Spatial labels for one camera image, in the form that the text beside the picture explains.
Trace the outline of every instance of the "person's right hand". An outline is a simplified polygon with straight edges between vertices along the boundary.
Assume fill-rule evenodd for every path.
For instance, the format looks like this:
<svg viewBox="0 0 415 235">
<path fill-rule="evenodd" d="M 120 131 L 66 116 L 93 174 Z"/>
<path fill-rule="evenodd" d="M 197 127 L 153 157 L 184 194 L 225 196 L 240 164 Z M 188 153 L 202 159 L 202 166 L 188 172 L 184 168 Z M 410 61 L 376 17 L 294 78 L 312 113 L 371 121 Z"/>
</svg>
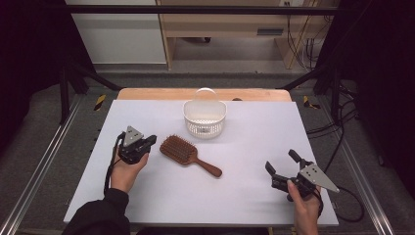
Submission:
<svg viewBox="0 0 415 235">
<path fill-rule="evenodd" d="M 299 235 L 318 234 L 317 219 L 319 200 L 312 194 L 302 198 L 297 186 L 291 181 L 287 181 L 288 191 L 293 198 L 295 205 L 294 226 Z"/>
<path fill-rule="evenodd" d="M 113 173 L 111 174 L 111 187 L 128 193 L 134 185 L 138 172 L 147 164 L 149 154 L 145 154 L 137 164 L 126 164 L 119 161 L 118 150 L 115 153 Z"/>
</svg>

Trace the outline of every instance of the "wooden table edge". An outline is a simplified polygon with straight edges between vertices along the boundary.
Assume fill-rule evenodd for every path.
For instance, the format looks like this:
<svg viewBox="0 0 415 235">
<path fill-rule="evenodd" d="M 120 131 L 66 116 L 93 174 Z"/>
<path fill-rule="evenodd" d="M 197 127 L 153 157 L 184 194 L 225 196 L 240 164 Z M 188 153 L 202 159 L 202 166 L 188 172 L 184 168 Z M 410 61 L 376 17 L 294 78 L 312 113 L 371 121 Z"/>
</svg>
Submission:
<svg viewBox="0 0 415 235">
<path fill-rule="evenodd" d="M 198 88 L 123 88 L 118 100 L 193 100 Z M 219 100 L 291 102 L 290 93 L 283 89 L 214 88 Z"/>
</svg>

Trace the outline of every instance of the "basket handle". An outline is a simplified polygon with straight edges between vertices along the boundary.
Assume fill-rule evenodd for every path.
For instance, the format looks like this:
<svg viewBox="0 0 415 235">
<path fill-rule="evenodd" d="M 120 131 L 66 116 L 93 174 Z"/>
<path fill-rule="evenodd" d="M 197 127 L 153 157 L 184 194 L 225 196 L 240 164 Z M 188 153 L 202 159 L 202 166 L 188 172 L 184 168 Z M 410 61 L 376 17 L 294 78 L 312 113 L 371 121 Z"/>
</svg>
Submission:
<svg viewBox="0 0 415 235">
<path fill-rule="evenodd" d="M 208 92 L 210 92 L 210 93 L 213 93 L 213 94 L 214 94 L 214 97 L 216 98 L 216 100 L 219 100 L 219 99 L 218 99 L 218 97 L 217 97 L 216 92 L 214 92 L 214 90 L 212 90 L 212 89 L 210 89 L 210 88 L 208 88 L 208 87 L 203 87 L 203 88 L 201 88 L 201 89 L 197 90 L 197 91 L 195 92 L 195 95 L 193 96 L 193 99 L 194 99 L 194 100 L 196 100 L 196 99 L 198 98 L 198 93 L 200 93 L 200 92 L 202 92 L 202 91 L 208 91 Z"/>
</svg>

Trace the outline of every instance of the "wooden hairbrush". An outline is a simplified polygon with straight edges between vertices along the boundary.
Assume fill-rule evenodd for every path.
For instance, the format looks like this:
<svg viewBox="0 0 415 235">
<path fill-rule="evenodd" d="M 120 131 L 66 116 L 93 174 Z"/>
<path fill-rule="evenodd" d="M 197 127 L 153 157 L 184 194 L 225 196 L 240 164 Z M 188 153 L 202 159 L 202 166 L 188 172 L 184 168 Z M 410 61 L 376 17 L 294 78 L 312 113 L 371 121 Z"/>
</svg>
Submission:
<svg viewBox="0 0 415 235">
<path fill-rule="evenodd" d="M 216 177 L 222 175 L 221 169 L 198 158 L 198 149 L 193 144 L 177 135 L 168 136 L 161 143 L 160 151 L 181 165 L 195 163 Z"/>
</svg>

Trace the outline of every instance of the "white tabletop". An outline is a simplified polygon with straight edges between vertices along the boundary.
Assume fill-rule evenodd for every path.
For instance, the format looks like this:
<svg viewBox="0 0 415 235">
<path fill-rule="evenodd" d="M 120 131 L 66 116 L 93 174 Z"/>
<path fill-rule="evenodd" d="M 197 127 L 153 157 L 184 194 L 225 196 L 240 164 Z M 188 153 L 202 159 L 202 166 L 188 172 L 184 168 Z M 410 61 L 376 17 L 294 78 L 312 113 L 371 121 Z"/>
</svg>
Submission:
<svg viewBox="0 0 415 235">
<path fill-rule="evenodd" d="M 223 132 L 211 140 L 193 137 L 183 117 L 185 101 L 115 100 L 82 175 L 64 222 L 83 204 L 103 198 L 107 167 L 116 138 L 127 125 L 145 137 L 157 135 L 147 165 L 129 193 L 126 216 L 143 225 L 279 226 L 293 224 L 293 204 L 271 187 L 266 161 L 286 177 L 299 165 L 288 155 L 294 149 L 315 162 L 294 102 L 225 102 Z M 165 157 L 161 142 L 177 134 L 198 148 L 199 158 L 222 169 L 219 178 L 196 164 L 182 166 Z M 326 190 L 318 223 L 338 225 Z"/>
</svg>

